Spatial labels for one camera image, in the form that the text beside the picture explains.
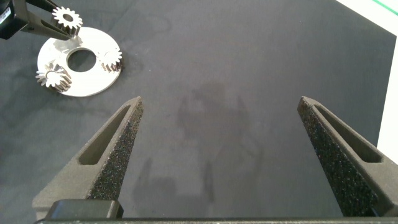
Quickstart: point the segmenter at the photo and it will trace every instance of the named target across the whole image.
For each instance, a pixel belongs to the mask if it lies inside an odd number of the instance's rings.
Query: spur gear
[[[37,71],[36,73],[38,74],[36,75],[38,83],[59,92],[67,91],[72,83],[72,79],[67,71],[57,64],[49,63],[45,66],[44,72]]]
[[[79,14],[69,8],[57,7],[52,13],[52,24],[66,33],[77,36],[83,21]]]
[[[99,57],[101,66],[104,71],[118,72],[122,69],[122,52],[119,50],[111,50]]]

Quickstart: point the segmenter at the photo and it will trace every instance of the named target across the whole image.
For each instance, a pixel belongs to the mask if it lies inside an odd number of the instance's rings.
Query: black tool holder
[[[57,5],[51,0],[0,0],[0,38],[9,39],[16,32],[68,40],[71,37],[27,10],[26,4],[52,12]]]

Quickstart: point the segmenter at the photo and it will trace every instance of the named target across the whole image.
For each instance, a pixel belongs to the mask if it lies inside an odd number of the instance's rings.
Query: white gear
[[[38,74],[36,75],[38,83],[59,92],[67,91],[72,83],[72,79],[67,71],[57,64],[49,63],[45,66],[44,72],[37,71],[36,73]]]
[[[118,72],[120,69],[122,69],[122,52],[117,49],[111,50],[99,56],[99,60],[101,62],[101,66],[104,68],[104,71]]]
[[[83,21],[79,14],[75,11],[71,11],[69,8],[57,7],[52,13],[52,24],[63,30],[64,32],[74,36],[77,36],[80,27],[83,25]]]

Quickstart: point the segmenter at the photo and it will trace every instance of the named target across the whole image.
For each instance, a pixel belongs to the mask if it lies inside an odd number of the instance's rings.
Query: planetary gear
[[[83,21],[75,11],[71,11],[69,8],[57,7],[52,13],[52,24],[74,37],[78,35]]]
[[[118,72],[122,67],[122,52],[118,49],[110,50],[99,56],[104,71]]]
[[[59,92],[67,91],[72,83],[72,79],[67,71],[56,63],[49,63],[45,66],[45,71],[38,71],[36,73],[38,74],[36,76],[38,83]]]

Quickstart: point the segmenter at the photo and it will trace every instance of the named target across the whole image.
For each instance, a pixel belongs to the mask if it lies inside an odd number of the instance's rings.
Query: white circular plate
[[[86,72],[75,72],[68,66],[71,54],[78,50],[90,50],[96,55],[94,67]],[[111,86],[118,78],[121,69],[117,72],[104,70],[100,56],[108,52],[120,51],[116,41],[108,34],[94,28],[82,27],[79,35],[70,40],[57,40],[50,38],[39,52],[37,68],[45,72],[45,65],[57,63],[62,66],[71,76],[71,87],[61,94],[67,96],[91,96]]]

